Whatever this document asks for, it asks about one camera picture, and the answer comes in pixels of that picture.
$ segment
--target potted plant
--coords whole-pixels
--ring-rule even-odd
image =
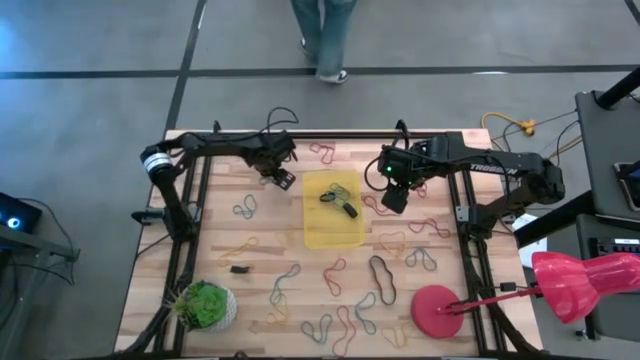
[[[231,290],[204,280],[187,286],[169,307],[188,331],[224,330],[231,325],[238,311]]]

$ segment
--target blue light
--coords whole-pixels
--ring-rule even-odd
[[[20,219],[11,218],[9,219],[9,221],[7,221],[7,225],[9,225],[9,227],[12,229],[16,229],[18,226],[20,226]]]

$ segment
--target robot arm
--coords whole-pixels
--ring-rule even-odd
[[[180,201],[174,182],[187,168],[202,156],[239,156],[260,175],[270,177],[276,185],[287,190],[295,176],[281,168],[290,158],[297,160],[295,144],[286,131],[278,133],[220,134],[216,123],[213,133],[187,132],[175,139],[148,146],[140,154],[140,160],[165,201],[163,221],[174,241],[189,241],[196,233],[195,221]],[[171,150],[182,150],[182,157],[174,165]]]
[[[520,215],[532,203],[552,204],[564,198],[562,171],[548,159],[534,153],[509,153],[469,148],[460,133],[446,132],[414,142],[405,148],[383,145],[377,170],[388,184],[382,204],[396,213],[407,205],[409,190],[421,187],[433,177],[446,177],[462,170],[504,174],[507,181],[520,179],[520,187],[487,205],[467,209],[463,218],[476,233],[490,237],[491,229],[503,216]]]

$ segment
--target white pot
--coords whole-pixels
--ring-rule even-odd
[[[221,289],[227,291],[227,313],[226,315],[220,319],[217,323],[200,329],[193,329],[193,331],[207,332],[207,333],[215,333],[220,332],[231,326],[233,324],[233,320],[236,319],[236,315],[238,314],[238,302],[236,301],[236,296],[233,295],[229,288],[222,286],[220,284],[207,283],[213,286],[217,286]]]

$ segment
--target pink lamp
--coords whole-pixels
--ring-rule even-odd
[[[418,290],[411,302],[411,316],[425,334],[436,338],[454,336],[462,327],[466,310],[498,301],[541,294],[563,323],[585,317],[600,296],[640,289],[640,257],[617,253],[581,261],[555,252],[534,253],[537,285],[507,295],[460,304],[451,290],[440,285]]]

